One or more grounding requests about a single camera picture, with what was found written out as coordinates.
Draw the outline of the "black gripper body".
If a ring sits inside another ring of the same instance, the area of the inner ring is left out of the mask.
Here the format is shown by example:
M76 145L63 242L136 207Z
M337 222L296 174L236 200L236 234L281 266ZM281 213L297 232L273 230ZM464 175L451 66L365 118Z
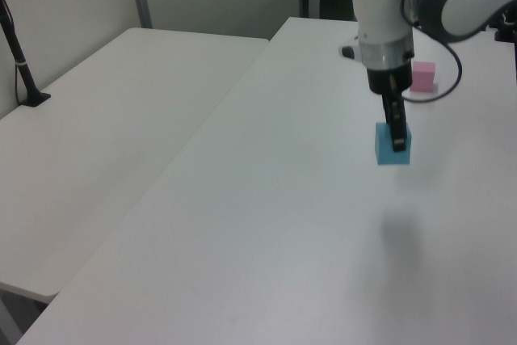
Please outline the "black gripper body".
M413 70L410 62L395 69L367 68L367 76L370 91L377 95L401 94L413 84Z

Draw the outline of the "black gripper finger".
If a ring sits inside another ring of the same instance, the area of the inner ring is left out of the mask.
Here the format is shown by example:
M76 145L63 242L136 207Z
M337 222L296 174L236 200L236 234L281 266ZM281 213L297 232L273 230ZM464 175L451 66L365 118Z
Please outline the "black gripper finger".
M386 124L394 151L406 150L406 110L400 94L382 95Z

